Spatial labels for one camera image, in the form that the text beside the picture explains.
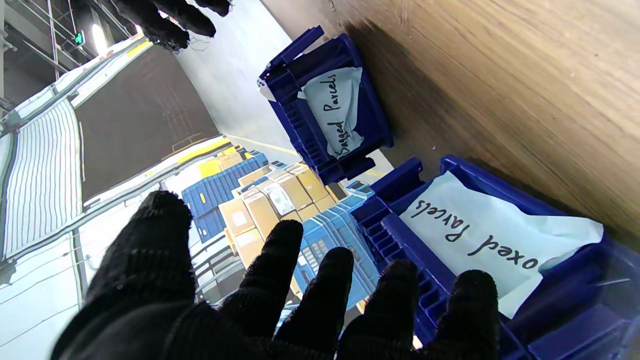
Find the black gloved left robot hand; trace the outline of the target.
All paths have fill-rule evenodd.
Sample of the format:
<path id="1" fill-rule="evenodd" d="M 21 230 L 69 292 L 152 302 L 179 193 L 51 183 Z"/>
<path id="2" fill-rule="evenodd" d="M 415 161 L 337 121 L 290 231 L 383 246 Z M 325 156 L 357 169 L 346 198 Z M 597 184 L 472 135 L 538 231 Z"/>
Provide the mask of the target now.
<path id="1" fill-rule="evenodd" d="M 344 326 L 354 255 L 331 249 L 298 307 L 278 326 L 303 239 L 288 219 L 270 231 L 238 289 L 218 308 L 195 300 L 188 246 L 192 214 L 154 191 L 110 244 L 53 360 L 496 360 L 498 291 L 474 269 L 454 283 L 436 335 L 413 348 L 418 267 L 389 264 Z"/>

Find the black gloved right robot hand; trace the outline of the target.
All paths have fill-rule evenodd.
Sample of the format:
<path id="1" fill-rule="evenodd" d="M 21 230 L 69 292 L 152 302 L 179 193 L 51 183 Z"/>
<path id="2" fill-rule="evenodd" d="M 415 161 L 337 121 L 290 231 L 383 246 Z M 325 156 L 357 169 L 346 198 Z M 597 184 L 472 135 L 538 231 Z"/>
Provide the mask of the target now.
<path id="1" fill-rule="evenodd" d="M 177 53 L 189 47 L 190 34 L 213 38 L 217 30 L 202 12 L 210 10 L 224 18 L 233 7 L 231 0 L 111 0 L 117 12 L 134 25 L 153 44 Z"/>

